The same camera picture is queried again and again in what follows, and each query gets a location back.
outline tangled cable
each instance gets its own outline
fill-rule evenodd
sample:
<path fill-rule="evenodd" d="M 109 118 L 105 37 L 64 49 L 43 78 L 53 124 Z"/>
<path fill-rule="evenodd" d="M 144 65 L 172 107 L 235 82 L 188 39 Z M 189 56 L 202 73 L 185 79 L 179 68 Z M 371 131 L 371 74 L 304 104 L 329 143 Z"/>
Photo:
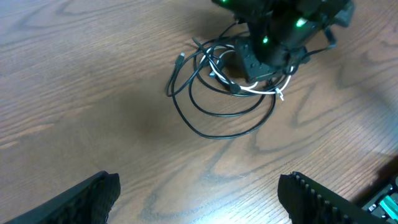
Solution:
<path fill-rule="evenodd" d="M 269 116 L 274 111 L 276 95 L 279 95 L 281 100 L 284 100 L 282 91 L 288 85 L 290 78 L 291 78 L 291 74 L 293 74 L 293 72 L 295 72 L 294 68 L 292 67 L 291 72 L 288 75 L 284 75 L 284 76 L 278 78 L 277 80 L 266 81 L 266 84 L 259 90 L 255 90 L 255 87 L 257 87 L 259 84 L 258 82 L 256 82 L 255 84 L 253 84 L 251 86 L 242 86 L 242 85 L 238 85 L 237 83 L 231 81 L 222 71 L 222 69 L 224 68 L 225 63 L 226 63 L 226 60 L 223 60 L 223 57 L 226 54 L 234 52 L 234 46 L 229 45 L 228 43 L 236 40 L 237 38 L 241 37 L 244 34 L 247 34 L 247 32 L 242 32 L 240 34 L 237 34 L 237 35 L 234 35 L 231 37 L 224 37 L 225 33 L 227 33 L 227 31 L 229 31 L 230 28 L 232 28 L 234 25 L 236 25 L 236 24 L 234 23 L 234 24 L 230 25 L 217 39 L 209 40 L 203 44 L 199 43 L 199 41 L 197 41 L 196 38 L 193 38 L 194 43 L 196 43 L 198 46 L 197 51 L 187 58 L 185 58 L 184 53 L 181 53 L 178 56 L 178 58 L 175 61 L 175 66 L 174 66 L 172 76 L 170 77 L 170 79 L 168 80 L 168 82 L 166 84 L 166 90 L 165 90 L 166 95 L 169 97 L 172 97 L 174 105 L 175 105 L 179 115 L 181 116 L 181 118 L 188 125 L 188 127 L 190 129 L 192 129 L 192 131 L 194 131 L 198 135 L 205 137 L 205 138 L 231 139 L 231 138 L 243 136 L 245 134 L 249 134 L 249 133 L 255 131 L 256 129 L 258 129 L 261 125 L 263 125 L 268 120 Z M 224 51 L 218 57 L 214 54 L 214 51 L 219 50 L 219 49 L 226 49 L 226 51 Z M 203 57 L 201 58 L 199 64 L 197 65 L 197 57 L 200 54 L 203 54 Z M 194 72 L 190 76 L 190 78 L 178 90 L 176 90 L 175 89 L 175 81 L 181 71 L 181 68 L 191 59 L 193 59 L 193 71 Z M 211 70 L 212 70 L 212 72 L 210 73 L 210 76 L 214 77 L 218 82 L 220 82 L 227 89 L 227 91 L 215 88 L 215 87 L 211 86 L 209 83 L 207 83 L 206 81 L 204 81 L 204 79 L 202 79 L 199 72 L 208 66 L 210 66 Z M 246 110 L 236 112 L 236 113 L 226 113 L 226 114 L 213 113 L 213 112 L 210 112 L 210 111 L 207 111 L 207 110 L 204 110 L 203 108 L 201 108 L 194 100 L 193 95 L 192 95 L 192 84 L 193 84 L 195 77 L 198 78 L 199 81 L 203 85 L 205 85 L 207 88 L 209 88 L 215 92 L 218 92 L 218 93 L 222 93 L 222 94 L 230 95 L 230 96 L 238 96 L 238 97 L 250 97 L 250 96 L 257 96 L 257 95 L 260 95 L 261 97 L 259 98 L 257 103 L 255 103 L 253 106 L 251 106 L 250 108 L 248 108 Z M 271 106 L 270 106 L 268 112 L 253 127 L 249 128 L 243 132 L 236 133 L 236 134 L 223 135 L 223 136 L 208 135 L 208 134 L 203 134 L 202 132 L 200 132 L 196 128 L 194 128 L 191 125 L 191 123 L 186 119 L 186 117 L 183 115 L 180 107 L 178 106 L 175 96 L 177 94 L 179 94 L 187 86 L 188 86 L 189 97 L 190 97 L 190 100 L 193 103 L 193 105 L 201 112 L 208 114 L 210 116 L 235 117 L 235 116 L 245 115 L 245 114 L 253 111 L 254 109 L 256 109 L 262 103 L 262 101 L 266 95 L 272 96 L 272 103 L 271 103 Z"/>

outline table surface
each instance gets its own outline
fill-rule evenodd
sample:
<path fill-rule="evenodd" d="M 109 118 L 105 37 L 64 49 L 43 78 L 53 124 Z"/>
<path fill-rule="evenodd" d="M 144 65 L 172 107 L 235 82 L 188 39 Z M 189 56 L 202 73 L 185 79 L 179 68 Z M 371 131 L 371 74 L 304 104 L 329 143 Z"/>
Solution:
<path fill-rule="evenodd" d="M 398 1 L 357 1 L 351 27 L 333 28 L 337 48 L 300 67 L 258 131 L 205 139 L 164 86 L 191 37 L 231 23 L 210 0 L 1 1 L 0 222 L 101 170 L 121 178 L 110 224 L 288 223 L 281 174 L 300 171 L 350 200 L 383 175 L 398 153 Z M 325 44 L 319 34 L 307 47 Z M 256 100 L 193 92 L 214 111 Z M 268 106 L 212 118 L 186 91 L 177 100 L 210 134 L 248 128 Z"/>

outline white cable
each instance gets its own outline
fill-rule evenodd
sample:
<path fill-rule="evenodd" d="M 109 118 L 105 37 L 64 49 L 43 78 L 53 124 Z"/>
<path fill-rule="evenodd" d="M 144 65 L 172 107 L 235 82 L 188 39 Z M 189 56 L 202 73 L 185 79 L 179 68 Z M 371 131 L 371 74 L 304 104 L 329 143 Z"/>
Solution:
<path fill-rule="evenodd" d="M 228 46 L 228 47 L 234 49 L 234 46 L 233 46 L 233 45 L 226 45 L 226 46 Z M 224 46 L 217 46 L 217 47 L 214 48 L 214 50 L 218 50 L 218 49 L 227 49 L 227 48 L 224 47 Z M 221 59 L 225 54 L 231 53 L 231 52 L 234 52 L 234 50 L 227 50 L 227 51 L 223 52 L 223 53 L 220 55 L 220 59 Z M 205 60 L 205 58 L 206 58 L 206 55 L 204 55 L 204 56 L 201 58 L 200 63 L 202 63 L 202 62 Z M 213 65 L 212 63 L 210 63 L 210 67 L 211 67 L 211 69 L 212 69 L 212 73 L 214 73 L 215 75 L 217 75 L 217 76 L 220 78 L 220 80 L 221 80 L 222 82 L 228 83 L 228 82 L 225 80 L 225 78 L 224 78 L 220 73 L 217 72 L 216 68 L 214 67 L 214 65 Z M 255 88 L 255 87 L 257 86 L 258 82 L 256 82 L 255 84 L 253 84 L 253 85 L 251 85 L 251 86 L 241 86 L 241 85 L 239 85 L 239 87 L 241 88 L 241 90 L 248 91 L 248 92 L 250 92 L 250 93 L 260 94 L 260 95 L 273 95 L 273 94 L 278 94 L 278 95 L 279 95 L 279 98 L 280 98 L 282 101 L 284 101 L 284 95 L 282 94 L 282 91 L 287 87 L 287 84 L 289 84 L 289 81 L 290 81 L 291 78 L 292 78 L 292 76 L 289 75 L 289 76 L 287 77 L 286 82 L 285 82 L 285 84 L 283 85 L 283 87 L 282 87 L 281 89 L 276 88 L 275 91 L 257 91 L 257 90 L 252 90 L 253 88 Z"/>

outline black device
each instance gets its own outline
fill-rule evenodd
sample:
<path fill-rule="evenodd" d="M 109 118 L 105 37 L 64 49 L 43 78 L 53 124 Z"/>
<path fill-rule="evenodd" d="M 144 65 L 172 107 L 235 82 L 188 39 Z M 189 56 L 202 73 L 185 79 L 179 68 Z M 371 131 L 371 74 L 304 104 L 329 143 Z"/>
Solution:
<path fill-rule="evenodd" d="M 398 223 L 398 177 L 362 208 L 299 172 L 280 176 L 278 198 L 293 224 Z"/>
<path fill-rule="evenodd" d="M 119 175 L 101 171 L 6 224 L 105 224 L 119 195 Z"/>
<path fill-rule="evenodd" d="M 210 139 L 231 139 L 249 134 L 260 128 L 273 113 L 276 96 L 284 100 L 282 91 L 288 85 L 299 65 L 307 63 L 310 56 L 333 48 L 336 39 L 330 26 L 337 24 L 348 27 L 354 12 L 351 0 L 212 0 L 217 5 L 229 9 L 235 15 L 236 22 L 229 26 L 221 35 L 213 40 L 200 43 L 193 38 L 198 46 L 197 51 L 185 58 L 181 53 L 174 66 L 174 71 L 166 84 L 166 95 L 173 98 L 173 103 L 187 126 L 202 137 Z M 248 31 L 226 37 L 225 34 L 236 24 L 246 23 Z M 328 46 L 308 52 L 305 44 L 320 30 L 328 39 Z M 224 49 L 221 55 L 217 50 Z M 234 52 L 234 57 L 225 57 Z M 203 58 L 198 62 L 198 55 Z M 181 68 L 193 60 L 193 74 L 179 88 L 175 89 L 176 79 Z M 228 78 L 223 69 L 228 64 L 237 64 L 243 72 L 246 83 L 239 85 Z M 200 72 L 210 67 L 213 77 L 222 88 L 216 88 L 205 81 Z M 235 113 L 215 113 L 202 108 L 195 101 L 192 85 L 195 79 L 211 91 L 229 96 L 251 97 L 261 96 L 250 108 Z M 176 95 L 188 86 L 192 104 L 202 113 L 210 116 L 231 118 L 245 115 L 255 110 L 265 96 L 272 96 L 271 106 L 264 117 L 253 127 L 236 134 L 211 135 L 197 130 L 183 115 L 178 106 Z"/>
<path fill-rule="evenodd" d="M 250 36 L 236 40 L 235 51 L 245 79 L 254 83 L 294 74 L 310 55 L 305 44 L 320 30 L 328 50 L 336 45 L 330 26 L 348 27 L 351 0 L 212 0 L 247 22 Z"/>

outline green light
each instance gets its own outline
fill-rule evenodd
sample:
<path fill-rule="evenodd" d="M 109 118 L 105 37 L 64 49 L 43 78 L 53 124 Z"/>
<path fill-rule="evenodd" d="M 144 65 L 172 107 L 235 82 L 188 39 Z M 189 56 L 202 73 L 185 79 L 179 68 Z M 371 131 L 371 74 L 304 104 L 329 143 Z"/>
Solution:
<path fill-rule="evenodd" d="M 306 23 L 307 23 L 307 20 L 306 20 L 306 19 L 300 18 L 300 19 L 297 21 L 296 26 L 297 26 L 297 27 L 302 27 L 302 26 L 304 26 L 304 24 L 306 24 Z"/>

